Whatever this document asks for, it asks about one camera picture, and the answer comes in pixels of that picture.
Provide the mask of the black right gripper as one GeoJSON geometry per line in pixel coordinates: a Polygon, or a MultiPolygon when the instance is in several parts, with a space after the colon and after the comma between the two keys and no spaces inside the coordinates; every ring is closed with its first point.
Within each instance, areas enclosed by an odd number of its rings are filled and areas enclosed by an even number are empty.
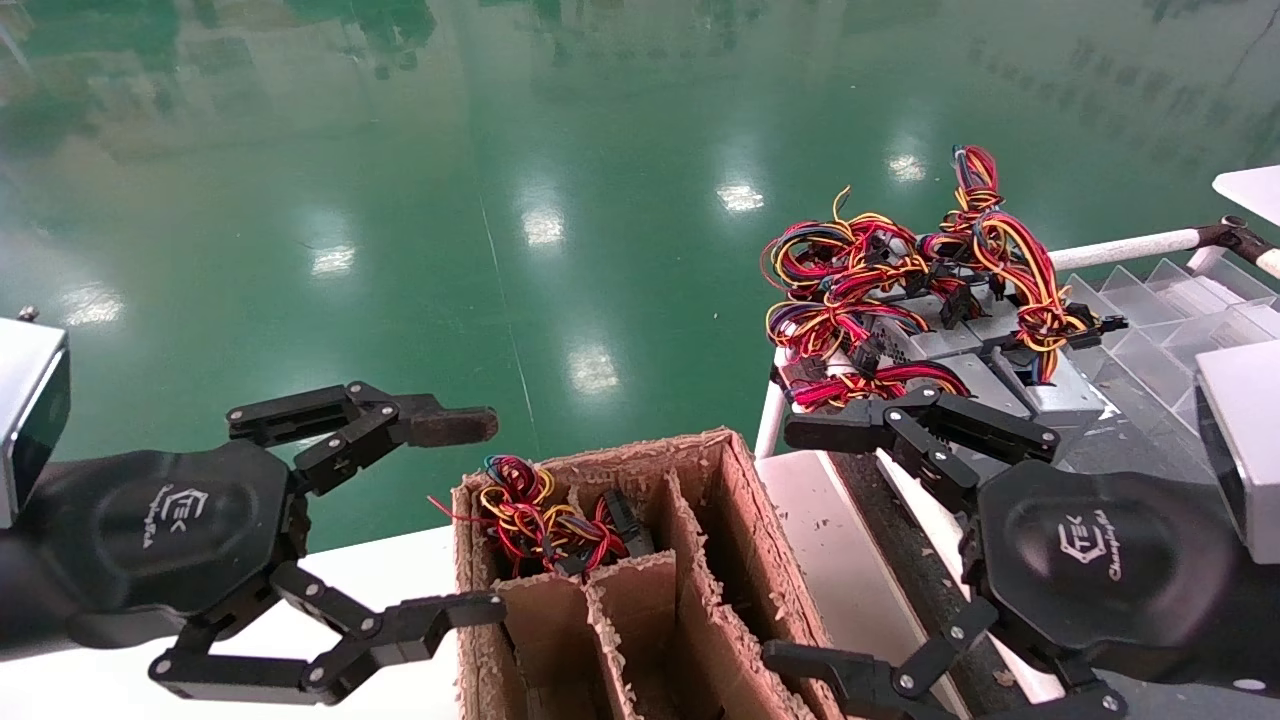
{"type": "Polygon", "coordinates": [[[972,601],[901,667],[872,655],[768,641],[767,669],[827,684],[864,719],[955,719],[925,697],[984,634],[1064,696],[987,719],[1125,719],[1088,667],[1139,682],[1277,691],[1277,568],[1257,564],[1219,491],[1135,471],[1024,461],[980,484],[963,541],[972,601]]]}

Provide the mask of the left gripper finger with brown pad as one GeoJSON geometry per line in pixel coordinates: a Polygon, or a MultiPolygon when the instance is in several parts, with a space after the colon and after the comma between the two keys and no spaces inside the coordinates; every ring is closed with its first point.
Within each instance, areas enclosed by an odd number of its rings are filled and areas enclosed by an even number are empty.
{"type": "Polygon", "coordinates": [[[233,407],[230,439],[270,448],[311,439],[294,456],[300,493],[325,495],[401,446],[479,445],[498,429],[488,406],[444,407],[435,395],[389,395],[357,380],[233,407]]]}

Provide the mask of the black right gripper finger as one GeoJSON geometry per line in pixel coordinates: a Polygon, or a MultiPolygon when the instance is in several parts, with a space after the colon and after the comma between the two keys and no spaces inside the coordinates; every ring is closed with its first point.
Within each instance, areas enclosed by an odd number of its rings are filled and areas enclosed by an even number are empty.
{"type": "Polygon", "coordinates": [[[973,512],[980,475],[955,452],[964,447],[1007,465],[1052,462],[1060,436],[1048,427],[931,388],[892,400],[859,398],[836,414],[792,413],[791,448],[836,454],[886,451],[950,512],[973,512]]]}

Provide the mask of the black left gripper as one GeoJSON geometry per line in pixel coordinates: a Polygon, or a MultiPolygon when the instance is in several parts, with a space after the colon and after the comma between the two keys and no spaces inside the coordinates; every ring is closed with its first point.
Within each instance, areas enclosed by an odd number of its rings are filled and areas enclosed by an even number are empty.
{"type": "Polygon", "coordinates": [[[250,442],[51,464],[29,497],[29,644],[120,650],[179,633],[148,669],[179,698],[333,706],[383,669],[434,659],[449,632],[506,620],[494,592],[372,611],[293,562],[306,511],[285,462],[250,442]],[[311,660],[212,652],[280,601],[337,643],[311,660]]]}

